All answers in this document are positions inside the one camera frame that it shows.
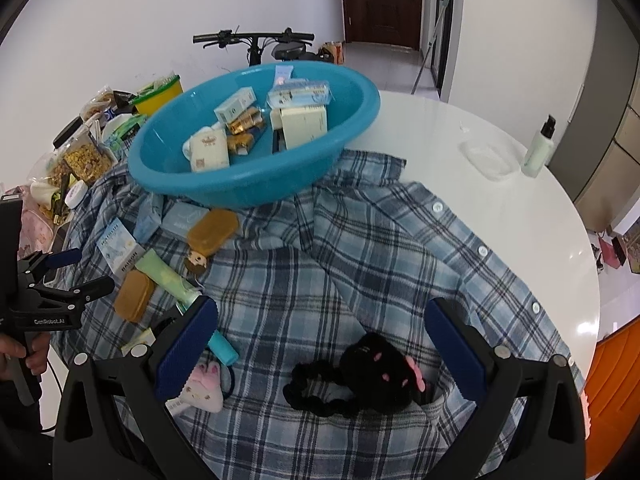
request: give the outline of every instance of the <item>human hand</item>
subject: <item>human hand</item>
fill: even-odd
[[[27,357],[26,365],[33,375],[41,375],[47,371],[47,355],[49,354],[48,332],[38,334],[31,343],[32,355]],[[6,365],[5,355],[23,358],[26,355],[24,346],[5,334],[0,334],[0,381],[12,380]]]

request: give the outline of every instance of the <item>orange chair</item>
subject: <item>orange chair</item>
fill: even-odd
[[[591,417],[589,478],[609,465],[640,415],[640,316],[596,345],[584,389]]]

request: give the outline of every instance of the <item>plaid shirt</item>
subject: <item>plaid shirt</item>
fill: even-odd
[[[238,212],[236,238],[210,259],[200,281],[218,303],[220,331],[240,354],[238,382],[222,412],[191,408],[176,422],[222,480],[422,478],[475,408],[460,396],[424,330],[431,298],[458,300],[465,322],[492,346],[533,360],[569,357],[544,309],[533,311],[536,298],[527,286],[442,200],[421,184],[400,184],[403,168],[391,156],[345,151],[312,187]],[[62,272],[57,286],[110,274],[96,241],[115,217],[133,231],[144,197],[124,164],[95,184],[66,242],[83,249],[82,261]],[[184,243],[159,230],[147,247],[186,276]],[[81,330],[54,335],[63,360],[78,352],[119,355],[174,304],[157,289],[133,325],[113,311],[119,286],[116,280],[113,294],[88,305]],[[416,359],[435,385],[434,402],[393,416],[363,412],[355,420],[292,410],[282,388],[293,367],[321,358],[337,365],[366,331]],[[581,390],[584,379],[572,369]],[[326,400],[349,395],[327,384],[316,384],[314,393]],[[523,405],[514,404],[483,472],[499,465]]]

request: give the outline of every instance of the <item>black scrunchie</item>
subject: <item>black scrunchie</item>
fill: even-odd
[[[347,386],[355,397],[330,402],[316,396],[305,397],[308,381],[318,376],[325,382]],[[414,370],[405,357],[375,333],[367,333],[349,346],[340,359],[339,368],[325,360],[297,364],[291,379],[282,391],[287,403],[294,410],[322,417],[339,414],[353,418],[366,409],[390,415],[404,410],[412,400],[418,404],[427,401],[427,395],[418,390]]]

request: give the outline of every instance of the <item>round table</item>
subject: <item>round table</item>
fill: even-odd
[[[600,291],[591,243],[558,181],[544,168],[503,182],[482,176],[460,151],[465,140],[526,149],[487,121],[452,105],[380,92],[373,125],[348,148],[404,158],[404,182],[421,182],[530,288],[586,378],[598,337]]]

